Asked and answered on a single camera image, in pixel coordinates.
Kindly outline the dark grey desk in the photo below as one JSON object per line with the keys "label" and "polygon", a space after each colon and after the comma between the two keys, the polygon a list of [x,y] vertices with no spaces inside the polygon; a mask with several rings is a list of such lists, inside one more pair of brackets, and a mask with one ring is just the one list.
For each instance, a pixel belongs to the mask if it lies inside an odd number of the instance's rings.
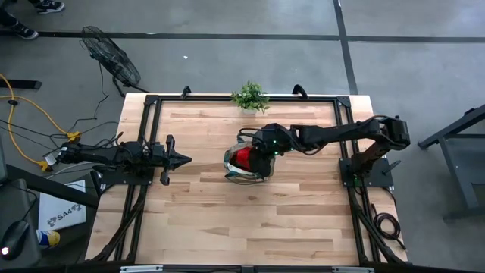
{"label": "dark grey desk", "polygon": [[[0,257],[0,273],[10,269],[25,271],[54,263],[82,262],[86,255],[86,240],[92,227],[88,214],[94,213],[99,203],[97,182],[98,174],[94,171],[73,182],[62,184],[8,165],[0,139],[0,239],[15,221],[25,220],[30,225],[21,254],[13,260]],[[52,249],[40,249],[36,236],[40,193],[86,207],[86,222],[58,230],[61,235],[60,243]]]}

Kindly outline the person's shoe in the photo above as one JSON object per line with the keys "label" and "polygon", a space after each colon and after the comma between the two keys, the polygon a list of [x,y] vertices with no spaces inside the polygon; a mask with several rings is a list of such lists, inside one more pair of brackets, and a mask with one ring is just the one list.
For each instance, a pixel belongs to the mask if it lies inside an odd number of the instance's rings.
{"label": "person's shoe", "polygon": [[15,35],[19,36],[25,40],[34,40],[39,36],[39,33],[33,29],[30,29],[26,25],[17,21],[15,24],[6,26],[7,29],[11,30]]}
{"label": "person's shoe", "polygon": [[50,14],[63,11],[65,3],[55,0],[41,0],[34,7],[39,14]]}

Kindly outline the black floor bar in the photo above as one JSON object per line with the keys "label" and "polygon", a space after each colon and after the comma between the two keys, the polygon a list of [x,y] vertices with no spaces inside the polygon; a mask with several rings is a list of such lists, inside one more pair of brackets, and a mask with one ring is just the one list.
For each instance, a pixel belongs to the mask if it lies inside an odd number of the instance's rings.
{"label": "black floor bar", "polygon": [[0,78],[0,88],[40,89],[42,82],[38,80],[3,80]]}

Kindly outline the black metal table frame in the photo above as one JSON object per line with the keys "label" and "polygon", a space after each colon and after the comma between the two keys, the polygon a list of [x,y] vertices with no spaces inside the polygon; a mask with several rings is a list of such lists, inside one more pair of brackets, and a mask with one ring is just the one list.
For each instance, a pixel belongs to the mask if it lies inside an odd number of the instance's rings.
{"label": "black metal table frame", "polygon": [[290,152],[276,160],[265,183],[239,185],[225,177],[223,157],[243,127],[269,123],[322,127],[373,115],[368,96],[287,96],[264,113],[246,115],[214,95],[164,100],[159,141],[167,135],[191,162],[171,183],[149,187],[139,234],[139,264],[357,265],[348,193],[338,161],[351,144],[330,144],[317,155]]}

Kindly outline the black floor fan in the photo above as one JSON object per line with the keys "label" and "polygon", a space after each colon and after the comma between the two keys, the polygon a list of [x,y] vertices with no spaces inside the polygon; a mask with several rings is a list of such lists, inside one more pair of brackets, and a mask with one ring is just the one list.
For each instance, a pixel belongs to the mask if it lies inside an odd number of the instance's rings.
{"label": "black floor fan", "polygon": [[84,26],[81,31],[81,40],[90,57],[111,74],[112,82],[121,97],[124,98],[126,93],[122,91],[120,84],[143,93],[149,92],[139,87],[141,76],[127,53],[106,33],[98,27]]}

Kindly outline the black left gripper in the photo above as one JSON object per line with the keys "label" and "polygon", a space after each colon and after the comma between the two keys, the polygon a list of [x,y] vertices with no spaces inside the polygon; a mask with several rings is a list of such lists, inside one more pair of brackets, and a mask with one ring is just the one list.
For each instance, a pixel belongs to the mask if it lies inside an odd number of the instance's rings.
{"label": "black left gripper", "polygon": [[177,169],[185,164],[188,164],[192,161],[192,158],[187,155],[182,155],[176,151],[173,151],[175,140],[174,137],[169,134],[166,137],[166,142],[164,146],[164,156],[163,157],[153,157],[150,145],[149,151],[149,169],[154,172],[156,168],[163,168],[161,172],[160,182],[164,186],[168,186],[170,184],[169,178],[169,170],[170,169]]}

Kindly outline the silver edge bracket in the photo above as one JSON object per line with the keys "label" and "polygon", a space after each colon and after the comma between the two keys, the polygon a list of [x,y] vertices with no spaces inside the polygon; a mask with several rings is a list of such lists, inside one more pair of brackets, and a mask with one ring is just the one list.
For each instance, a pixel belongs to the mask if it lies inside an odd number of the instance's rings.
{"label": "silver edge bracket", "polygon": [[332,273],[375,273],[373,268],[365,267],[347,267],[347,266],[336,266],[332,267]]}
{"label": "silver edge bracket", "polygon": [[160,273],[163,271],[163,265],[131,265],[121,267],[119,273]]}

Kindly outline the black glove red cuff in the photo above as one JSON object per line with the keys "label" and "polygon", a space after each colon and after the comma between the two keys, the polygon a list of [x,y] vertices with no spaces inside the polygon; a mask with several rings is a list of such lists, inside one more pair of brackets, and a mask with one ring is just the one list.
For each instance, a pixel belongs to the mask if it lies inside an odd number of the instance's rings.
{"label": "black glove red cuff", "polygon": [[230,176],[248,179],[263,179],[263,177],[260,177],[249,170],[249,152],[251,150],[258,149],[252,146],[247,146],[230,153],[229,161],[227,162],[227,169]]}

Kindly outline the black side table frame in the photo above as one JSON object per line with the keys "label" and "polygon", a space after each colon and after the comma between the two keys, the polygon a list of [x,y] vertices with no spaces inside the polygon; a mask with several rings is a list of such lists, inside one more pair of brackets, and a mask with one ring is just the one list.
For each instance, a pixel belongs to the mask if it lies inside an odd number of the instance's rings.
{"label": "black side table frame", "polygon": [[474,191],[475,186],[485,187],[485,133],[464,132],[481,121],[485,121],[485,104],[471,108],[457,121],[418,143],[420,149],[440,146],[449,173],[462,193],[465,207],[444,215],[445,221],[485,216],[485,204],[480,204]]}

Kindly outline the white SA4 sign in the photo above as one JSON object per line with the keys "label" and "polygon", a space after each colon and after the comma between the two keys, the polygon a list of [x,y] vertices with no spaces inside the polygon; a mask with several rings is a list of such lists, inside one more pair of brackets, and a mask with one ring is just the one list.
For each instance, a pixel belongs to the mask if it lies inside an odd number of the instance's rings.
{"label": "white SA4 sign", "polygon": [[86,222],[86,207],[48,195],[39,194],[38,230],[58,231]]}

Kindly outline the beige green gardening bag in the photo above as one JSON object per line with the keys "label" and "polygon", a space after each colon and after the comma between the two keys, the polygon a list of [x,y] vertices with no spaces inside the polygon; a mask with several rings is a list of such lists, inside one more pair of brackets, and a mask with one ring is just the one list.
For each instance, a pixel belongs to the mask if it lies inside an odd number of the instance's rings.
{"label": "beige green gardening bag", "polygon": [[239,185],[260,184],[274,174],[274,156],[261,156],[250,142],[238,143],[224,153],[225,178]]}

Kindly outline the small green potted plant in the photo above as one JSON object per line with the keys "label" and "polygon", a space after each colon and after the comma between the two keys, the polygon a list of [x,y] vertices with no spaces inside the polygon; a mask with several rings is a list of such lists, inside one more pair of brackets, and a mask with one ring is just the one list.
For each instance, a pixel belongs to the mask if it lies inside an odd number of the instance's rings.
{"label": "small green potted plant", "polygon": [[231,93],[232,100],[242,109],[244,115],[264,113],[270,108],[269,97],[260,84],[248,80],[241,89]]}

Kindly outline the yellow and blue object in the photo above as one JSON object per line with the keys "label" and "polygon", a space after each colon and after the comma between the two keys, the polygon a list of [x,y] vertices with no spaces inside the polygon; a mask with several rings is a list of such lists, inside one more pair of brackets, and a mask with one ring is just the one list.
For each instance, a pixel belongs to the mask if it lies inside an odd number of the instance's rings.
{"label": "yellow and blue object", "polygon": [[36,236],[40,249],[55,248],[61,239],[61,235],[57,231],[36,230]]}

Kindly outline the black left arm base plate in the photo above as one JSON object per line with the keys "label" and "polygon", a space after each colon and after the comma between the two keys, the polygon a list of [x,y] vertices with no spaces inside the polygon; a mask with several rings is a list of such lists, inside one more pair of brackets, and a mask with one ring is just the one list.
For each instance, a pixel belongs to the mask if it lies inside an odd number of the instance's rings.
{"label": "black left arm base plate", "polygon": [[102,175],[102,183],[107,185],[149,185],[154,175],[153,168],[97,165],[92,169]]}

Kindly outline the black computer mouse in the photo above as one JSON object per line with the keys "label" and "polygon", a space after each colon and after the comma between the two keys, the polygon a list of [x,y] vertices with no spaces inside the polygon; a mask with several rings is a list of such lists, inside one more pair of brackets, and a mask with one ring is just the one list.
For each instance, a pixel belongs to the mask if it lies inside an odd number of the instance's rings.
{"label": "black computer mouse", "polygon": [[30,225],[25,220],[12,223],[0,239],[0,257],[4,260],[16,259],[22,252]]}

